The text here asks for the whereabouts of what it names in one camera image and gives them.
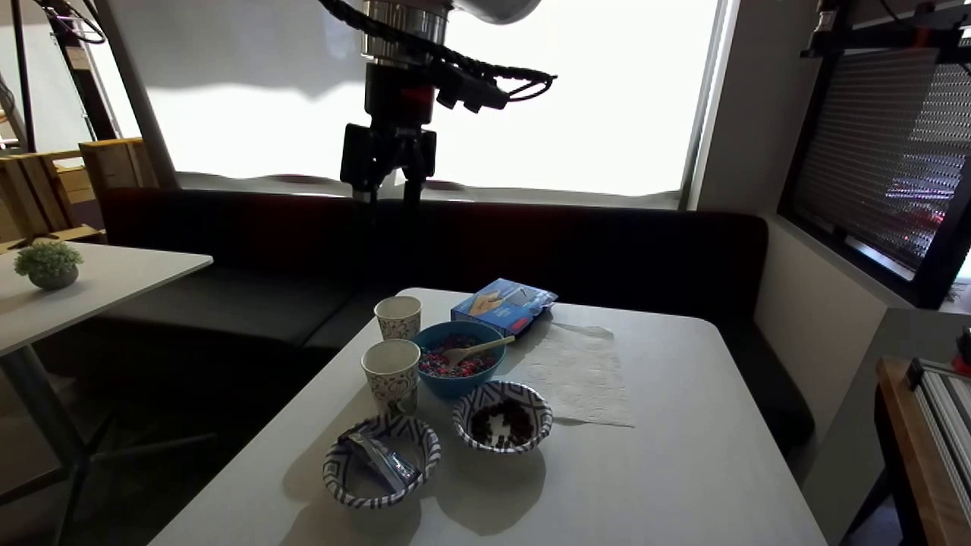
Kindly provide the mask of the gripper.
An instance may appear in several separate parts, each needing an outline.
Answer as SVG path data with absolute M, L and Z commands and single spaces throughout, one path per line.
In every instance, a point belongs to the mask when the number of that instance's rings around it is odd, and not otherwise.
M 434 89 L 422 70 L 386 64 L 366 66 L 364 110 L 367 127 L 344 128 L 340 181 L 351 186 L 361 207 L 375 208 L 379 187 L 388 174 L 403 169 L 426 177 L 434 167 L 434 135 L 424 129 L 432 121 Z M 402 202 L 416 209 L 426 180 L 406 179 Z

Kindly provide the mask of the patterned paper cup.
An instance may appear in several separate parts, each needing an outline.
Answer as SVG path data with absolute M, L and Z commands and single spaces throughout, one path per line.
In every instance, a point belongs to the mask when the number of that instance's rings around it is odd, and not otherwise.
M 417 409 L 417 363 L 422 349 L 410 340 L 382 340 L 365 350 L 360 365 L 382 414 L 412 416 Z
M 373 309 L 384 340 L 412 340 L 422 330 L 422 301 L 410 295 L 395 295 Z

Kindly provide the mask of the blue bowl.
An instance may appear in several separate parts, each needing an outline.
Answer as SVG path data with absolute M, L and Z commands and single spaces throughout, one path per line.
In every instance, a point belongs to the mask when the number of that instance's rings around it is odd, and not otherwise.
M 441 322 L 441 324 L 430 325 L 424 328 L 423 331 L 417 333 L 417 336 L 413 339 L 413 342 L 422 349 L 422 346 L 430 344 L 436 340 L 439 340 L 450 334 L 464 334 L 472 335 L 483 340 L 483 343 L 498 340 L 502 338 L 502 335 L 496 329 L 490 328 L 488 325 L 476 324 L 475 322 L 465 322 L 465 321 L 449 321 Z M 454 398 L 462 397 L 467 393 L 470 393 L 474 388 L 478 387 L 479 384 L 483 384 L 486 381 L 492 380 L 492 376 L 495 375 L 496 370 L 503 359 L 505 359 L 507 347 L 499 347 L 492 349 L 495 354 L 497 363 L 492 369 L 479 373 L 478 375 L 472 375 L 465 378 L 439 378 L 431 375 L 426 375 L 423 371 L 419 370 L 419 364 L 417 364 L 417 374 L 419 374 L 420 380 L 423 381 L 424 386 L 430 389 L 437 397 L 444 398 L 444 400 L 454 400 Z

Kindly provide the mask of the patterned bowl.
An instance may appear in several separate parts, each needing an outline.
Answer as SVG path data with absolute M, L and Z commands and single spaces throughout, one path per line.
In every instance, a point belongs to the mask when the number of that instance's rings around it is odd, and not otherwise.
M 378 510 L 399 504 L 433 477 L 442 459 L 439 436 L 421 419 L 408 416 L 378 415 L 364 419 L 347 431 L 363 429 L 377 436 L 389 448 L 406 457 L 422 471 L 415 484 L 389 494 L 361 460 L 338 442 L 330 446 L 323 463 L 325 488 L 340 504 L 357 510 Z
M 476 442 L 469 435 L 472 415 L 483 407 L 503 400 L 516 400 L 523 405 L 535 428 L 533 438 L 526 444 L 506 449 L 492 448 Z M 534 388 L 514 381 L 486 381 L 485 384 L 474 388 L 470 393 L 458 398 L 452 407 L 451 418 L 452 428 L 466 446 L 486 453 L 495 453 L 495 455 L 523 455 L 535 449 L 548 438 L 554 425 L 554 412 L 548 401 Z

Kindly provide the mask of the blue cardboard box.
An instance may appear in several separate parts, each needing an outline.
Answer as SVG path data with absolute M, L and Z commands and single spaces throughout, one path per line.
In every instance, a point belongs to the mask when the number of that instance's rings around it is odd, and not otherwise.
M 558 294 L 498 279 L 451 308 L 452 321 L 488 325 L 505 336 L 517 336 L 558 301 Z

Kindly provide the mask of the red and blue candies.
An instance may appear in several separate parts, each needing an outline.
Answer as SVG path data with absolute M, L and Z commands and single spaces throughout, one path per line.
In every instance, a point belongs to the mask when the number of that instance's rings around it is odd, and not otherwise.
M 419 370 L 439 378 L 465 378 L 488 371 L 496 366 L 498 359 L 492 350 L 483 350 L 476 355 L 466 356 L 458 363 L 450 363 L 445 357 L 447 350 L 469 348 L 482 344 L 483 340 L 476 336 L 464 334 L 450 334 L 439 340 L 422 346 L 422 359 Z

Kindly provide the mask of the wooden spoon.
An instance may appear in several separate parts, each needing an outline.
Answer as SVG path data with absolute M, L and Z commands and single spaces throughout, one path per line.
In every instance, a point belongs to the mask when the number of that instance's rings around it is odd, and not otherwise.
M 478 355 L 478 353 L 485 352 L 486 350 L 505 347 L 514 341 L 516 341 L 516 336 L 507 336 L 471 347 L 448 349 L 442 353 L 442 356 L 450 366 L 457 366 L 457 364 L 469 359 L 471 356 Z

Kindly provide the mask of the black sofa bench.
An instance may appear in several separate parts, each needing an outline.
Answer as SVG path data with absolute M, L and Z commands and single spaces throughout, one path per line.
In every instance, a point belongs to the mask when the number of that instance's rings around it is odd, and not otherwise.
M 408 287 L 475 293 L 503 278 L 564 303 L 686 315 L 721 333 L 781 453 L 812 413 L 755 321 L 770 242 L 756 215 L 427 200 L 415 209 L 250 191 L 109 190 L 108 242 L 203 253 L 212 273 L 330 284 L 356 304 Z

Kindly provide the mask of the large bright window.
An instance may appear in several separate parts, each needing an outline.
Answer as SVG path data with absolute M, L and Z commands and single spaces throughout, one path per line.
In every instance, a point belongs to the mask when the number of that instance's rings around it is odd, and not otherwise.
M 732 0 L 541 0 L 502 27 L 465 11 L 446 45 L 555 74 L 502 111 L 437 107 L 435 182 L 586 202 L 683 184 L 715 18 Z M 181 183 L 336 180 L 365 125 L 360 34 L 318 0 L 101 0 Z

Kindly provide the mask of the dark raisins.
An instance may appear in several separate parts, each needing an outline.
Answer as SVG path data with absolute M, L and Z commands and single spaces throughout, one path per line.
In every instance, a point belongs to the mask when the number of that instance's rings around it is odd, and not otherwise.
M 516 400 L 503 400 L 472 415 L 469 435 L 482 445 L 506 449 L 526 444 L 535 428 L 530 415 Z

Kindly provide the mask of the silver foil wrapper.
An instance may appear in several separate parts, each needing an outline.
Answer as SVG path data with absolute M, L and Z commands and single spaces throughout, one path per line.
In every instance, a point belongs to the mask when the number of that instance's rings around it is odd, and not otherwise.
M 389 494 L 405 491 L 423 476 L 406 457 L 368 431 L 347 431 L 339 436 L 338 442 L 365 464 Z

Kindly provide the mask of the white paper towel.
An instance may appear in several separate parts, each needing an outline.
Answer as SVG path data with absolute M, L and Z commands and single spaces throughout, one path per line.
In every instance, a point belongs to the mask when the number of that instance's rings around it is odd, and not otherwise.
M 497 375 L 534 388 L 563 422 L 635 426 L 609 329 L 535 322 L 507 350 Z

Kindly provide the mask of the white side table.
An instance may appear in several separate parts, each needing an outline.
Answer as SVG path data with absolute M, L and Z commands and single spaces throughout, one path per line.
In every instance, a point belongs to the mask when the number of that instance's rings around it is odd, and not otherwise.
M 212 258 L 127 246 L 77 242 L 71 246 L 83 257 L 80 277 L 70 286 L 53 291 L 39 289 L 17 275 L 12 252 L 0 255 L 0 371 L 58 459 L 55 469 L 0 493 L 0 506 L 66 482 L 68 493 L 53 546 L 60 546 L 68 535 L 83 485 L 94 466 L 149 457 L 215 439 L 215 433 L 206 433 L 102 452 L 99 445 L 114 421 L 112 417 L 104 419 L 91 439 L 80 436 L 46 377 L 34 343 L 205 268 L 212 264 Z

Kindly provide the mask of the stand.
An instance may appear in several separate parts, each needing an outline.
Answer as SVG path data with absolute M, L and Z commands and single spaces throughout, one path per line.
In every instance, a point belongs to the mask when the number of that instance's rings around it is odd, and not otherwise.
M 21 151 L 118 137 L 95 49 L 112 52 L 95 0 L 0 0 L 0 110 Z

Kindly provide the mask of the stack of wooden crates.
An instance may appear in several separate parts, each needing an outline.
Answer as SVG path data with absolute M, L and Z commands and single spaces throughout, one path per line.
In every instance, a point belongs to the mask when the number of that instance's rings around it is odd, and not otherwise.
M 73 151 L 0 158 L 0 255 L 39 241 L 101 241 L 84 222 L 114 189 L 161 189 L 141 138 L 82 143 Z

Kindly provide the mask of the small potted plant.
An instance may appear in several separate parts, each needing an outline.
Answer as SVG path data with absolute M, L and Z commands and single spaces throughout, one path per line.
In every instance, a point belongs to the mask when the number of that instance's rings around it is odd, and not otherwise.
M 76 282 L 83 261 L 82 253 L 64 242 L 31 244 L 15 256 L 14 272 L 38 289 L 55 291 Z

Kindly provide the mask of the window with blinds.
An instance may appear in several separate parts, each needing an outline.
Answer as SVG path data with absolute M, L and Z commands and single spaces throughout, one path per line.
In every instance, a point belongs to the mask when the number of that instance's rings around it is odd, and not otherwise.
M 971 63 L 931 49 L 828 65 L 779 213 L 920 309 L 971 250 Z

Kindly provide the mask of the black metal frame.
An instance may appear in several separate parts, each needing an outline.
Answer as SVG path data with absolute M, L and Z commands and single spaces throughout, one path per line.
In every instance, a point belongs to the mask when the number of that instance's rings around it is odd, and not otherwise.
M 964 31 L 971 29 L 971 3 L 939 8 L 934 2 L 920 2 L 909 15 L 892 11 L 887 0 L 877 0 L 889 17 L 870 27 L 852 27 L 847 22 L 850 0 L 819 0 L 815 28 L 801 58 L 854 51 L 904 51 L 934 49 L 936 64 L 954 64 L 971 76 L 971 42 L 964 45 Z

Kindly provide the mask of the wooden bench with metal rail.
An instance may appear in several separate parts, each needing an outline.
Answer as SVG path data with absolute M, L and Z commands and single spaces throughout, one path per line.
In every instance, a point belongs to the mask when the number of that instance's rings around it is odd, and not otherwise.
M 892 498 L 900 546 L 971 546 L 971 367 L 881 357 L 876 376 L 885 467 L 845 536 Z

